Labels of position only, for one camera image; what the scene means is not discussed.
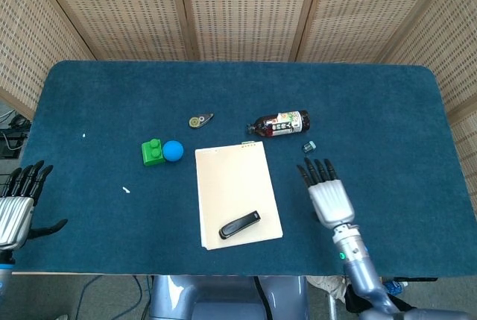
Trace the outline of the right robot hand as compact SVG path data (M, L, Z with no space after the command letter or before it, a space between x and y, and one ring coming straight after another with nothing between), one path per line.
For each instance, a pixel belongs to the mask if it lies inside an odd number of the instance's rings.
M297 165L306 185L319 222L328 229L350 224L355 211L344 185L330 160L311 161L304 158L305 165Z

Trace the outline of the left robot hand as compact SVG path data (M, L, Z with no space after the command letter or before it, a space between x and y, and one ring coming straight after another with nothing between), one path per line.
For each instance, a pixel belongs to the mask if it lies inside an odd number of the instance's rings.
M40 160L14 169L0 191L0 255L21 248L28 240L50 236L62 230L66 219L46 228L32 228L31 221L46 178L53 166Z

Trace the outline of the black stapler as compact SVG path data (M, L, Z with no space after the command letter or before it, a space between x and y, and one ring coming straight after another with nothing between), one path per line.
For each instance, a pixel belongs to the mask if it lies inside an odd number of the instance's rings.
M238 232L244 230L245 228L250 227L251 225L256 224L261 220L259 213L255 210L251 213L248 213L245 216L242 216L238 219L235 219L227 224L225 224L219 231L218 235L221 239L228 239L231 236L237 234Z

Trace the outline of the beige paper folder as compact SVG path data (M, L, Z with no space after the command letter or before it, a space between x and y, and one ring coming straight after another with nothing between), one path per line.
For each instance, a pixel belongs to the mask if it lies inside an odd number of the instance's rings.
M283 236L262 142L195 151L201 245L208 251ZM261 220L228 239L218 231L257 211Z

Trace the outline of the white crumpled cloth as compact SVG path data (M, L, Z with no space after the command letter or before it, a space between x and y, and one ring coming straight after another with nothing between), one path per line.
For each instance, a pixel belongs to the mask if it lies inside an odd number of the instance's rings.
M322 289L335 300L345 303L348 281L344 276L306 276L309 284Z

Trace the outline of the dark tea bottle with label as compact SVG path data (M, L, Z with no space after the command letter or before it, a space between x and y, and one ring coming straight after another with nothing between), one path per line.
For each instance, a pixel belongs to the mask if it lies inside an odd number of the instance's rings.
M248 134L255 134L260 137L300 134L308 129L310 129L310 116L306 110L262 116L253 124L247 124L246 126Z

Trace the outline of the blue carpet table cloth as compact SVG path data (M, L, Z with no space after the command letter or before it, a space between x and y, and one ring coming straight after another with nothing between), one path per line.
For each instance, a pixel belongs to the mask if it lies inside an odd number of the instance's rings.
M247 124L306 110L304 134L264 140L281 239L200 244L195 151L249 139ZM189 119L214 113L203 127ZM184 147L145 166L150 139ZM297 165L327 158L382 276L477 274L477 220L432 72L345 63L71 61L45 80L22 157L52 165L21 272L331 275L342 270ZM124 192L122 187L130 190Z

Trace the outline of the blue plastic bottle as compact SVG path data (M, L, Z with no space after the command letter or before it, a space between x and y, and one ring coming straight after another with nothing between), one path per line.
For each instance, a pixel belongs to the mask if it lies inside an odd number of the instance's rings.
M408 286L407 281L398 281L398 280L387 280L383 283L387 293L392 296L398 296L402 294L404 289Z

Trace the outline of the grey-blue robot torso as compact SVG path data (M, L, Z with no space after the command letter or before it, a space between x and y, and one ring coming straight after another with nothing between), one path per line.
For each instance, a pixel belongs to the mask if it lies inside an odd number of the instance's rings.
M148 320L310 320L304 276L157 275Z

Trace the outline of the green toy building block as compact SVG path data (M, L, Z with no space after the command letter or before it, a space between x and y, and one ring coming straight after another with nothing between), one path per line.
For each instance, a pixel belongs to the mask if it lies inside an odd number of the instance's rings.
M162 154L162 144L159 139L153 138L142 143L142 159L145 166L153 166L164 163L165 158Z

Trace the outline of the correction tape dispenser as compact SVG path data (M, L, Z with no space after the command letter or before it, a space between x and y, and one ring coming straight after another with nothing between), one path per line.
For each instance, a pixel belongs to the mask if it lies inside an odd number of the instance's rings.
M189 127L193 129L198 129L203 127L207 122L209 122L214 116L214 113L202 113L196 116L193 116L189 119Z

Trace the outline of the blue ball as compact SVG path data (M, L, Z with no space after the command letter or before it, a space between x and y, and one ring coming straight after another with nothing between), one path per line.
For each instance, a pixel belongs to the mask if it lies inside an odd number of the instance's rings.
M184 147L180 142L170 140L163 145L162 154L168 162L177 162L183 157Z

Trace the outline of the woven folding screen panel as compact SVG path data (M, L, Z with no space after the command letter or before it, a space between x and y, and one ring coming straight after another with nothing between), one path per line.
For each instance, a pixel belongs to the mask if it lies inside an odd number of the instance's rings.
M372 63L418 0L313 0L300 62Z
M313 0L181 0L193 60L296 61Z
M437 78L464 174L477 177L477 0L421 0L382 52Z
M194 60L184 0L57 0L97 60Z
M57 0L0 0L0 101L23 116L56 63L94 58Z

